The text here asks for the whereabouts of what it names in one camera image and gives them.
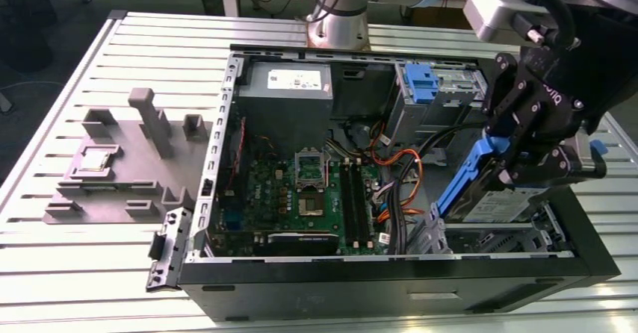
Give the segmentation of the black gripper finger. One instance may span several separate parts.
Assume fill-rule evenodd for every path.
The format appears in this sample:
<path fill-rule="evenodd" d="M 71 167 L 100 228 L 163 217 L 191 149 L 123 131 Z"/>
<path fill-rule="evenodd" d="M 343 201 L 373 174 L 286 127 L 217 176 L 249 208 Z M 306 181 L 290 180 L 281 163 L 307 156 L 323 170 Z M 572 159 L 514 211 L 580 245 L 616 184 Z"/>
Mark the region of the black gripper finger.
<path fill-rule="evenodd" d="M 608 147 L 600 140 L 564 140 L 537 164 L 518 161 L 498 174 L 509 187 L 549 188 L 601 179 L 608 174 L 604 155 Z"/>
<path fill-rule="evenodd" d="M 544 141 L 546 98 L 542 83 L 513 54 L 501 52 L 494 58 L 494 74 L 489 79 L 482 112 L 488 121 L 486 135 L 513 141 Z"/>

